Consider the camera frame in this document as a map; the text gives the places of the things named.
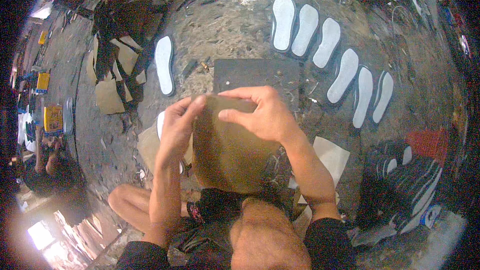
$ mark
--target yellow box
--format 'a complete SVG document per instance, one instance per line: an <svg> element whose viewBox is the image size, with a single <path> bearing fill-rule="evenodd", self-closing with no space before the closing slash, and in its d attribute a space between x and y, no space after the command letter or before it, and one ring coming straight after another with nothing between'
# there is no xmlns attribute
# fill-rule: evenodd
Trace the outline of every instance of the yellow box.
<svg viewBox="0 0 480 270"><path fill-rule="evenodd" d="M63 106L45 106L43 122L46 132L63 129Z"/></svg>
<svg viewBox="0 0 480 270"><path fill-rule="evenodd" d="M44 44L45 39L47 38L48 30L42 30L42 33L40 34L40 39L38 39L38 44Z"/></svg>
<svg viewBox="0 0 480 270"><path fill-rule="evenodd" d="M38 80L36 82L36 88L38 90L48 90L50 81L49 73L39 73Z"/></svg>

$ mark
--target dirty floor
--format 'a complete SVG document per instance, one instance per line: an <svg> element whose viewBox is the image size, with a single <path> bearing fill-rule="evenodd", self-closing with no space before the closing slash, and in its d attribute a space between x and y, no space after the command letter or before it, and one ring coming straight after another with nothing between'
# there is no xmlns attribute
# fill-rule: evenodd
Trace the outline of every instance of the dirty floor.
<svg viewBox="0 0 480 270"><path fill-rule="evenodd" d="M105 225L111 227L127 228L128 224L110 210L108 194L123 183L146 188L151 185L151 174L144 179L139 176L140 170L147 170L147 167L136 149L137 136L151 127L158 114L172 103L192 94L212 92L215 60L290 60L286 54L270 48L274 0L219 0L208 5L200 5L202 0L198 0L178 11L177 7L184 0L167 1L168 13L153 34L152 42L145 42L147 53L136 65L138 72L145 70L146 74L146 82L141 87L142 97L138 106L125 113L104 115L96 106L95 86L89 82L86 71L87 56L93 49L92 22L78 16L62 31L64 19L60 15L50 28L53 32L42 63L42 68L51 69L45 103L61 104L67 97L74 99L75 135L67 138L68 146L83 170L89 196L98 201L93 213L107 213ZM98 2L86 0L84 5L92 9ZM321 21L332 17L340 24L340 48L355 48L359 63L372 72L374 85L383 70L393 77L393 97L382 121L374 125L366 120L360 131L351 123L353 92L346 96L341 106L335 109L325 106L334 69L319 72L309 59L302 63L303 73L295 82L298 105L293 112L310 140L313 142L315 136L319 136L350 152L336 191L340 198L339 209L348 219L354 219L360 199L364 151L381 141L403 139L414 130L447 128L454 106L464 100L454 92L454 87L464 89L463 79L452 62L440 29L434 32L400 14L399 19L392 22L392 14L384 7L385 3L379 5L361 0L294 2L298 7L309 4L317 9ZM156 70L150 65L151 45L166 35L174 44L172 69L177 90L168 98L162 95ZM407 62L394 63L402 61L399 55L410 56L413 69ZM209 71L199 66L188 77L181 75L191 59L205 61L207 57L210 57ZM195 198L199 190L195 181L185 181L182 187L182 197L186 199ZM105 257L103 260L104 265L110 266L115 261ZM363 258L359 267L387 269L389 266Z"/></svg>

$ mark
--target black rubber sheet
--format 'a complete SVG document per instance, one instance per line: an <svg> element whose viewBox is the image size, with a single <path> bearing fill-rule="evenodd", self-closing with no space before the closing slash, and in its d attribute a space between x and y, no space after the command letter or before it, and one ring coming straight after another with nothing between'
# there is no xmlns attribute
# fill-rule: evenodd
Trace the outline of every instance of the black rubber sheet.
<svg viewBox="0 0 480 270"><path fill-rule="evenodd" d="M299 104L299 76L302 68L294 60L218 59L214 61L213 92L239 87L272 86L290 111Z"/></svg>

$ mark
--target black shirt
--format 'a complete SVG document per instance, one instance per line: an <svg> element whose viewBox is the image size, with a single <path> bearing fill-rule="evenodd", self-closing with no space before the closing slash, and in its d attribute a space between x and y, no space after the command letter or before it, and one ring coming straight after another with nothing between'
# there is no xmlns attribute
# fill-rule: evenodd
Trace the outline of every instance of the black shirt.
<svg viewBox="0 0 480 270"><path fill-rule="evenodd" d="M310 224L304 244L308 249L312 269L355 269L353 248L347 236L345 225L331 218L316 220ZM187 269L171 267L167 250L156 244L129 242L117 262L118 270L123 269Z"/></svg>
<svg viewBox="0 0 480 270"><path fill-rule="evenodd" d="M28 189L32 190L36 195L41 197L50 196L51 194L53 194L55 182L45 170L41 170L39 172L35 171L36 164L37 157L35 156L35 154L33 154L30 159L25 161L23 181L27 185Z"/></svg>

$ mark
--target knee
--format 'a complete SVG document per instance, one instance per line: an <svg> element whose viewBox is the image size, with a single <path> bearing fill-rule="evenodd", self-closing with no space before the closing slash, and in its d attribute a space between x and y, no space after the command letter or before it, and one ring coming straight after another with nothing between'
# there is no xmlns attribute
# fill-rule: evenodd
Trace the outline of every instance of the knee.
<svg viewBox="0 0 480 270"><path fill-rule="evenodd" d="M113 191L108 195L108 204L113 210L116 210L119 205L122 204L124 200L124 196L126 194L127 189L130 185L124 183L117 186Z"/></svg>

